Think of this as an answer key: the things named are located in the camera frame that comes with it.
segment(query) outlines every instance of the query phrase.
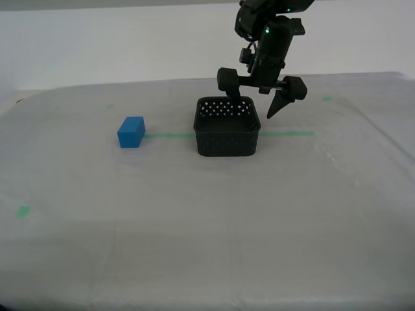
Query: white backdrop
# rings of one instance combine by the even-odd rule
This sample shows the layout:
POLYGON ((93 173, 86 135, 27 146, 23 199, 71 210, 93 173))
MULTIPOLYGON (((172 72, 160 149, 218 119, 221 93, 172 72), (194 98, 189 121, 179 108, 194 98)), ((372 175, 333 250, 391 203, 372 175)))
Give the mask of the white backdrop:
MULTIPOLYGON (((0 12, 0 95, 216 76, 246 44, 237 4, 0 12)), ((283 73, 400 71, 415 77, 413 0, 317 1, 299 14, 283 73)))

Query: white fabric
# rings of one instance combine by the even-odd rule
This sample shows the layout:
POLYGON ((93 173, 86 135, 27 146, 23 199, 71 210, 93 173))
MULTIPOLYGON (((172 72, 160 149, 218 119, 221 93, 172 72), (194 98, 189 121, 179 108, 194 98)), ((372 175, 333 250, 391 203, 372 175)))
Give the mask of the white fabric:
POLYGON ((252 157, 206 158, 192 133, 216 81, 69 87, 0 116, 0 303, 18 310, 415 308, 415 84, 306 76, 252 157), (21 206, 30 213, 18 217, 21 206))

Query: perforated basket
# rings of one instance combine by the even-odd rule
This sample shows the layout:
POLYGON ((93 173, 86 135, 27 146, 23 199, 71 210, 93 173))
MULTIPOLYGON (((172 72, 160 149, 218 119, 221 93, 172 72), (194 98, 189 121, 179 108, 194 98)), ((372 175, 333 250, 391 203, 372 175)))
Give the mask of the perforated basket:
POLYGON ((204 97, 197 103, 195 124, 198 153, 206 157, 251 156, 261 129, 254 102, 241 97, 204 97))

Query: blue cube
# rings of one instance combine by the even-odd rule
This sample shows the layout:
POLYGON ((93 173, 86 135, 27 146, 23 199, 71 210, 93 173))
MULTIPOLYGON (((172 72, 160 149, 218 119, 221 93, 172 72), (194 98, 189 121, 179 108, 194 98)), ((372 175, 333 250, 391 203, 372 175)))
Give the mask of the blue cube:
POLYGON ((127 117, 118 130, 121 148, 138 148, 145 134, 143 117, 127 117))

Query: green tape mark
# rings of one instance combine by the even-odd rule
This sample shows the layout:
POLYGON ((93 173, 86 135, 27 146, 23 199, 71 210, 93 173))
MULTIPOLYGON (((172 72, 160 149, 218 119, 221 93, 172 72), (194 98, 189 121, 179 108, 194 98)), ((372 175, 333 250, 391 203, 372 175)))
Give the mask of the green tape mark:
POLYGON ((145 134, 144 138, 194 138, 196 134, 186 134, 186 133, 162 133, 162 134, 145 134))
POLYGON ((32 210, 32 207, 30 206, 21 206, 20 209, 16 213, 16 217, 24 218, 27 215, 29 215, 31 210, 32 210))
MULTIPOLYGON (((276 136, 313 136, 314 132, 259 132, 259 136, 276 137, 276 136)), ((145 134, 144 138, 195 138, 193 133, 161 133, 161 134, 145 134)))
POLYGON ((260 132, 259 136, 275 137, 275 136, 313 136, 314 132, 260 132))

